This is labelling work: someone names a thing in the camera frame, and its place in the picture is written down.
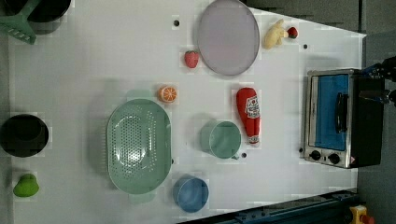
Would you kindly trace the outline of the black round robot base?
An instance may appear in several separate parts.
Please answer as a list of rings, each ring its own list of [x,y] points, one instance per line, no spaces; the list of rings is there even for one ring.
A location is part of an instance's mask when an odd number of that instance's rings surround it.
[[[1,126],[1,147],[11,156],[32,157],[49,141],[49,128],[33,115],[21,114],[7,119]]]

